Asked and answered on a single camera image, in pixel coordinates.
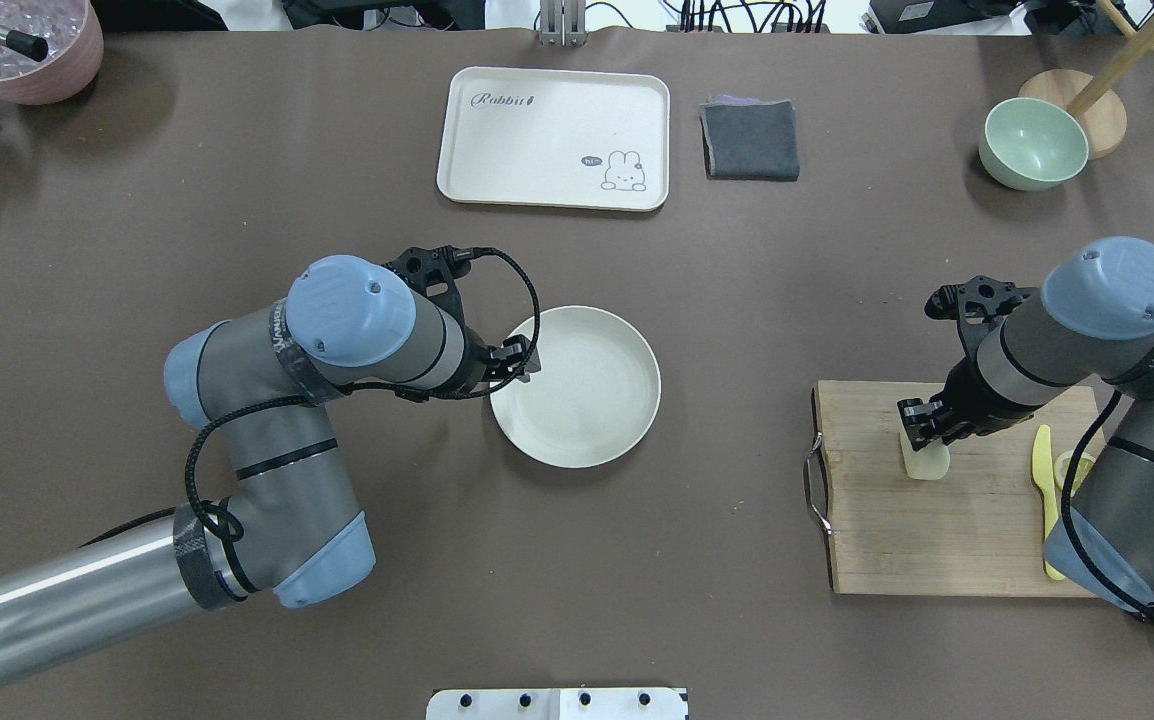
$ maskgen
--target wooden disc base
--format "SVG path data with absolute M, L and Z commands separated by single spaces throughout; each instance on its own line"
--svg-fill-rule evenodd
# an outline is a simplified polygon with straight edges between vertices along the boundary
M 1028 78 L 1017 95 L 1037 97 L 1040 100 L 1051 102 L 1058 108 L 1065 108 L 1092 81 L 1093 76 L 1079 70 L 1047 70 Z M 1129 114 L 1124 110 L 1124 102 L 1114 90 L 1108 90 L 1101 100 L 1094 102 L 1092 108 L 1076 120 L 1079 120 L 1085 135 L 1088 135 L 1091 160 L 1104 158 L 1115 151 L 1116 147 L 1124 142 L 1124 135 L 1129 129 Z

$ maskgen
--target pink bowl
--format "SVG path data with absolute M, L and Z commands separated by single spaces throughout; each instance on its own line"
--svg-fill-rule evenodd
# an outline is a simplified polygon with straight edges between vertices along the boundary
M 0 77 L 1 100 L 16 102 L 18 105 L 47 105 L 48 102 L 68 99 L 92 82 L 97 68 L 102 67 L 105 42 L 92 6 L 83 6 L 83 23 L 80 24 L 78 36 L 60 48 L 52 48 L 50 40 L 50 53 L 42 63 L 25 73 L 13 73 L 15 77 Z M 14 29 L 29 32 L 27 28 Z

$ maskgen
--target white bracket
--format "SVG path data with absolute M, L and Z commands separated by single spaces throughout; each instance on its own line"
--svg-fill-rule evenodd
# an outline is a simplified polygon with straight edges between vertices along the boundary
M 542 45 L 586 45 L 585 0 L 541 0 L 537 39 Z
M 688 720 L 685 688 L 516 688 L 439 691 L 426 720 Z

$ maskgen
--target ice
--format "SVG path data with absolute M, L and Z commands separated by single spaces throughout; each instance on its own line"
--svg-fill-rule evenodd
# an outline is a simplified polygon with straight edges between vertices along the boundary
M 78 37 L 87 0 L 0 0 L 0 24 L 38 35 L 55 58 Z M 13 78 L 39 67 L 35 60 L 0 46 L 0 78 Z

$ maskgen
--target yellow knife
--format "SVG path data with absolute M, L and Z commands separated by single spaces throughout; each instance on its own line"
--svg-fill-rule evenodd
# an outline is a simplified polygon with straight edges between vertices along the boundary
M 1048 539 L 1052 525 L 1057 524 L 1057 480 L 1052 478 L 1052 430 L 1048 425 L 1040 425 L 1035 432 L 1035 445 L 1031 448 L 1031 480 L 1039 488 L 1039 495 L 1044 497 L 1044 539 Z M 1047 560 L 1044 573 L 1054 580 L 1066 579 Z

